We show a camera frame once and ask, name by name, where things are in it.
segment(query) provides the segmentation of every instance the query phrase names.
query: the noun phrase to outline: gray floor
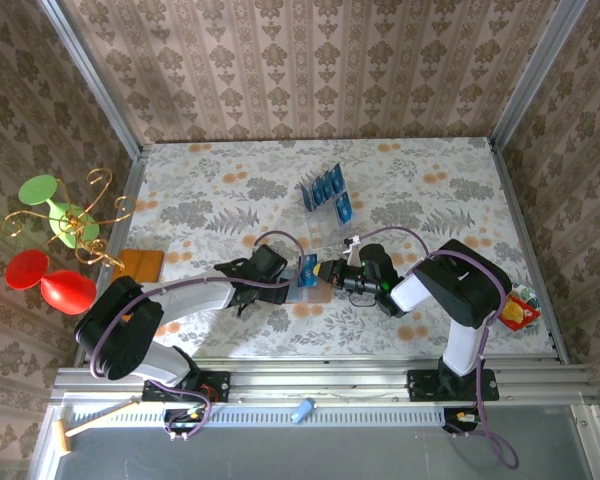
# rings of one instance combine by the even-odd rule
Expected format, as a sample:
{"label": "gray floor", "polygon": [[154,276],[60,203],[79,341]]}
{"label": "gray floor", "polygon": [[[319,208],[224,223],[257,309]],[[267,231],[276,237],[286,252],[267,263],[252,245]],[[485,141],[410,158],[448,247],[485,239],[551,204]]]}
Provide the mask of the gray floor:
{"label": "gray floor", "polygon": [[518,451],[500,466],[482,438],[422,428],[207,428],[188,442],[159,429],[95,429],[72,439],[58,480],[591,478],[570,411],[492,408],[493,430]]}

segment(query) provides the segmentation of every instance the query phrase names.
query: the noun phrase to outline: table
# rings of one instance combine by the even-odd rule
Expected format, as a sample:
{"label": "table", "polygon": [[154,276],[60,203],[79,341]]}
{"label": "table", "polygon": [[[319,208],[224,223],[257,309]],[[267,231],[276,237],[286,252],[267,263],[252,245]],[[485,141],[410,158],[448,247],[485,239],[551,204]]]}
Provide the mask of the table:
{"label": "table", "polygon": [[[335,259],[339,245],[311,245],[315,235],[296,185],[337,162],[360,234],[386,225],[409,226],[432,250],[458,238],[513,281],[531,285],[484,138],[155,145],[125,248],[164,250],[164,281],[248,257],[255,238],[273,229],[297,236],[319,261]],[[280,254],[297,259],[291,242],[269,239]],[[403,232],[382,233],[373,241],[385,247],[400,274],[423,255]],[[161,327],[156,336],[198,357],[431,358],[444,351],[449,329],[447,314],[433,299],[398,319],[377,308],[355,308],[337,291],[327,304],[257,303],[239,318],[236,313],[191,315]],[[516,333],[498,322],[486,353],[555,358],[541,320]]]}

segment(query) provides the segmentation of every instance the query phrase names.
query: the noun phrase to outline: wooden block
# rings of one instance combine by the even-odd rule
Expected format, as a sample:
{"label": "wooden block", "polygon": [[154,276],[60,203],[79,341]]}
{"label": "wooden block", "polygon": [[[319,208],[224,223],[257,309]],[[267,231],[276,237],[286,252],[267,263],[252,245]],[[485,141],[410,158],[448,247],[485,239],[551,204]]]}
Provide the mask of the wooden block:
{"label": "wooden block", "polygon": [[116,267],[111,281],[129,275],[138,283],[157,283],[164,260],[160,250],[122,250],[119,257],[124,263],[124,271]]}

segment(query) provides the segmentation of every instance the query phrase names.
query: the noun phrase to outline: patterned wall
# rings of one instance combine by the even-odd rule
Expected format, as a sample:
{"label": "patterned wall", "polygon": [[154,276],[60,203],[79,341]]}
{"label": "patterned wall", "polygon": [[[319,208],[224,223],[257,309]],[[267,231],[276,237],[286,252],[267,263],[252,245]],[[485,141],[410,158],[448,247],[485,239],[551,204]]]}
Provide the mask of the patterned wall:
{"label": "patterned wall", "polygon": [[556,0],[63,0],[144,143],[487,136]]}
{"label": "patterned wall", "polygon": [[[26,179],[61,176],[72,201],[84,202],[95,193],[84,177],[102,165],[124,185],[129,160],[53,27],[35,1],[0,0],[0,224],[25,207],[17,192]],[[56,370],[76,348],[75,317],[49,308],[38,289],[16,292],[3,279],[9,260],[48,233],[42,221],[27,222],[15,239],[0,233],[0,479],[24,478]],[[78,268],[59,241],[49,255],[53,270]]]}
{"label": "patterned wall", "polygon": [[600,395],[600,1],[588,2],[505,158],[567,347]]}

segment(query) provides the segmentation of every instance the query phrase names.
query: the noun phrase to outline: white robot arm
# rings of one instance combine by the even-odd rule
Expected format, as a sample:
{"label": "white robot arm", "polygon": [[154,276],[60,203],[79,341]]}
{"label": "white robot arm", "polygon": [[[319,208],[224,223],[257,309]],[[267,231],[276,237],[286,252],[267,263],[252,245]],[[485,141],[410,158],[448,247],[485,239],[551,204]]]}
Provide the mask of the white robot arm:
{"label": "white robot arm", "polygon": [[[451,317],[449,341],[440,361],[441,380],[447,390],[457,389],[474,375],[478,349],[485,320],[497,310],[501,300],[493,279],[475,268],[479,263],[491,272],[508,293],[511,282],[507,275],[491,262],[456,240],[447,242],[444,251],[457,252],[469,261],[449,256],[430,256],[410,271],[407,278],[399,277],[379,244],[362,247],[361,266],[350,265],[345,259],[319,264],[314,270],[335,288],[355,293],[372,293],[378,307],[387,315],[402,316],[429,297],[435,298]],[[76,339],[92,353],[105,328],[116,315],[143,291],[160,291],[151,300],[141,298],[132,309],[128,321],[120,321],[111,331],[96,363],[110,380],[129,374],[156,380],[166,386],[183,385],[192,377],[195,363],[180,349],[153,342],[156,330],[172,320],[204,311],[237,306],[240,313],[255,300],[284,303],[288,288],[257,288],[232,282],[245,279],[276,284],[287,262],[266,245],[256,250],[250,259],[217,265],[213,271],[197,277],[162,284],[139,285],[130,277],[116,280],[87,312],[76,327]],[[226,276],[227,282],[197,284],[169,289],[194,279]]]}

